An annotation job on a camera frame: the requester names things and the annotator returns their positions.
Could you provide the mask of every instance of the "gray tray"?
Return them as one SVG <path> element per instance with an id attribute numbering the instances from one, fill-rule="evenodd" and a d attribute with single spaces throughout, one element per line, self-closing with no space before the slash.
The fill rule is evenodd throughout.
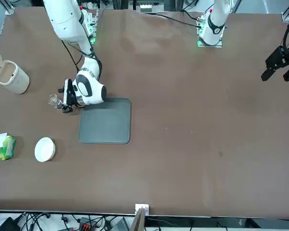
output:
<path id="1" fill-rule="evenodd" d="M 78 139 L 81 143 L 128 143 L 131 130 L 131 101 L 106 98 L 103 103 L 81 110 Z"/>

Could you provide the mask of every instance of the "white plate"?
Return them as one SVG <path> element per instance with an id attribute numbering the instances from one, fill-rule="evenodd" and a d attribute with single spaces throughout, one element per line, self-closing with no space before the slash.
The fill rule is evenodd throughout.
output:
<path id="1" fill-rule="evenodd" d="M 37 142 L 34 149 L 35 158 L 40 162 L 50 160 L 56 151 L 53 141 L 49 137 L 44 137 Z"/>

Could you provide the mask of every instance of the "green tissue box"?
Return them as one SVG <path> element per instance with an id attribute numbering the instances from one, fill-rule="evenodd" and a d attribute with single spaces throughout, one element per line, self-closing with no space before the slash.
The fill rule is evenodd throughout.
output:
<path id="1" fill-rule="evenodd" d="M 14 155 L 16 138 L 7 133 L 0 134 L 0 160 L 6 160 Z"/>

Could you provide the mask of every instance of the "wire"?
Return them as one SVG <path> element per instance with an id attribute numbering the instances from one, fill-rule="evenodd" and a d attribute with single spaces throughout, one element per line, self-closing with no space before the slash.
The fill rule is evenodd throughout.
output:
<path id="1" fill-rule="evenodd" d="M 115 218 L 117 218 L 117 216 L 114 216 L 113 218 L 111 218 L 111 219 L 109 220 L 109 222 L 112 222 Z"/>
<path id="2" fill-rule="evenodd" d="M 194 220 L 192 221 L 191 228 L 189 229 L 189 231 L 192 231 L 193 226 L 194 226 Z"/>
<path id="3" fill-rule="evenodd" d="M 92 229 L 92 223 L 91 223 L 91 218 L 90 218 L 90 215 L 89 216 L 89 222 L 90 222 L 90 230 Z"/>
<path id="4" fill-rule="evenodd" d="M 38 219 L 39 219 L 41 216 L 38 217 L 37 214 L 34 214 L 34 215 L 30 214 L 30 216 L 31 216 L 31 218 L 33 219 L 33 223 L 31 224 L 31 225 L 33 225 L 32 229 L 34 229 L 34 226 L 35 226 L 35 223 L 36 223 L 36 224 L 38 225 L 38 227 L 39 227 L 39 230 L 40 230 L 40 231 L 43 231 L 43 229 L 40 227 L 39 221 L 38 221 Z"/>
<path id="5" fill-rule="evenodd" d="M 182 9 L 182 11 L 184 11 L 187 7 L 189 7 L 191 4 L 193 4 L 196 1 L 196 4 L 199 2 L 199 0 L 193 0 L 190 4 L 188 4 L 187 6 L 184 7 L 184 9 Z"/>
<path id="6" fill-rule="evenodd" d="M 73 46 L 72 44 L 69 43 L 69 45 L 71 47 L 73 47 L 74 49 L 78 50 L 80 53 L 82 53 L 83 55 L 86 55 L 86 56 L 89 56 L 90 58 L 92 59 L 95 59 L 97 61 L 97 64 L 100 68 L 100 73 L 99 73 L 99 76 L 97 77 L 97 81 L 100 80 L 100 77 L 101 77 L 101 73 L 102 73 L 102 69 L 103 69 L 103 65 L 102 65 L 102 62 L 97 58 L 96 54 L 93 52 L 92 54 L 86 54 L 85 52 L 79 50 L 77 47 Z"/>
<path id="7" fill-rule="evenodd" d="M 106 6 L 102 9 L 102 12 L 101 12 L 100 16 L 98 16 L 98 19 L 97 19 L 97 22 L 96 22 L 96 23 L 99 22 L 100 18 L 102 17 L 102 14 L 103 14 L 104 10 L 105 10 L 106 8 L 108 8 L 108 7 L 109 7 L 109 4 L 106 5 Z"/>
<path id="8" fill-rule="evenodd" d="M 185 22 L 176 20 L 176 19 L 174 19 L 174 18 L 170 18 L 170 17 L 165 16 L 165 15 L 162 15 L 162 14 L 156 14 L 156 13 L 151 13 L 151 14 L 152 14 L 152 15 L 157 15 L 157 16 L 162 16 L 162 17 L 164 17 L 164 18 L 171 19 L 171 20 L 176 21 L 176 22 L 178 22 L 178 23 L 182 23 L 182 24 L 185 24 L 185 25 L 188 25 L 188 26 L 192 26 L 192 27 L 196 27 L 196 28 L 201 29 L 201 26 L 197 26 L 197 25 L 194 25 L 194 24 L 185 23 Z"/>
<path id="9" fill-rule="evenodd" d="M 81 25 L 81 27 L 83 28 L 85 34 L 87 34 L 85 28 L 84 28 L 82 25 Z M 93 48 L 92 44 L 90 43 L 90 39 L 89 39 L 88 36 L 87 36 L 87 39 L 88 39 L 88 42 L 89 42 L 90 47 L 91 47 L 91 49 L 90 49 L 91 54 L 89 55 L 89 57 L 92 58 L 92 59 L 95 59 L 95 60 L 97 61 L 97 64 L 98 64 L 98 67 L 99 67 L 99 70 L 100 70 L 100 71 L 99 71 L 99 74 L 98 74 L 98 77 L 96 78 L 97 81 L 99 81 L 99 80 L 100 80 L 100 77 L 101 77 L 101 74 L 102 74 L 103 65 L 102 65 L 102 62 L 97 58 L 97 56 L 96 56 L 96 54 L 95 54 L 95 52 L 94 52 L 94 48 Z"/>
<path id="10" fill-rule="evenodd" d="M 187 12 L 186 10 L 182 10 L 182 12 L 186 13 L 188 15 L 188 17 L 190 17 L 191 19 L 196 20 L 196 21 L 198 20 L 197 18 L 191 16 L 190 13 Z"/>
<path id="11" fill-rule="evenodd" d="M 72 215 L 72 217 L 75 219 L 75 221 L 77 221 L 78 223 L 80 223 L 80 221 L 78 220 L 78 219 L 76 219 L 76 217 L 73 215 L 73 214 L 71 214 Z"/>
<path id="12" fill-rule="evenodd" d="M 69 227 L 66 225 L 66 218 L 63 218 L 63 214 L 61 214 L 61 220 L 63 221 L 64 225 L 66 226 L 66 230 L 69 231 Z"/>
<path id="13" fill-rule="evenodd" d="M 204 13 L 206 13 L 212 6 L 214 5 L 214 3 L 208 7 L 208 9 L 206 9 L 206 11 Z"/>
<path id="14" fill-rule="evenodd" d="M 221 227 L 221 228 L 225 228 L 226 231 L 228 231 L 228 228 L 226 226 L 221 226 L 220 223 L 217 221 L 217 226 Z"/>
<path id="15" fill-rule="evenodd" d="M 286 32 L 285 32 L 285 34 L 284 34 L 284 38 L 283 38 L 283 48 L 284 48 L 284 50 L 286 51 L 286 53 L 289 54 L 289 49 L 288 49 L 288 47 L 286 46 L 288 33 L 289 33 L 289 28 L 287 27 Z"/>
<path id="16" fill-rule="evenodd" d="M 155 218 L 147 218 L 147 219 L 148 219 L 148 220 L 154 220 L 154 221 L 162 221 L 162 222 L 165 222 L 165 223 L 167 223 L 167 224 L 169 224 L 169 225 L 176 226 L 176 227 L 180 227 L 179 225 L 173 224 L 173 223 L 171 223 L 171 222 L 169 222 L 169 221 L 166 221 L 166 220 L 160 220 L 160 219 L 155 219 Z"/>
<path id="17" fill-rule="evenodd" d="M 71 59 L 72 59 L 74 65 L 75 65 L 75 67 L 76 67 L 77 73 L 78 73 L 79 69 L 78 69 L 78 67 L 77 67 L 77 64 L 75 63 L 75 60 L 73 59 L 73 56 L 72 56 L 71 52 L 69 52 L 69 49 L 66 47 L 66 45 L 64 44 L 64 42 L 63 42 L 62 40 L 61 40 L 61 42 L 62 42 L 63 46 L 66 48 L 66 50 L 67 50 L 69 56 L 71 57 Z"/>

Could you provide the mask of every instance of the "table surface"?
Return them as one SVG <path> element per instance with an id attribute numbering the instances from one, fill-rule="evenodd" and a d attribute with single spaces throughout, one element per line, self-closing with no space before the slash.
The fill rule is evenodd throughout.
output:
<path id="1" fill-rule="evenodd" d="M 0 208 L 134 213 L 143 203 L 156 215 L 289 218 L 289 83 L 285 69 L 260 78 L 285 28 L 280 15 L 232 14 L 223 48 L 198 48 L 193 27 L 106 10 L 95 45 L 101 81 L 131 100 L 131 139 L 82 144 L 80 110 L 47 104 L 76 69 L 44 9 L 16 8 L 0 54 L 31 82 L 22 95 L 0 86 L 0 133 L 17 138 L 14 157 L 0 162 Z M 39 163 L 45 136 L 56 154 Z"/>

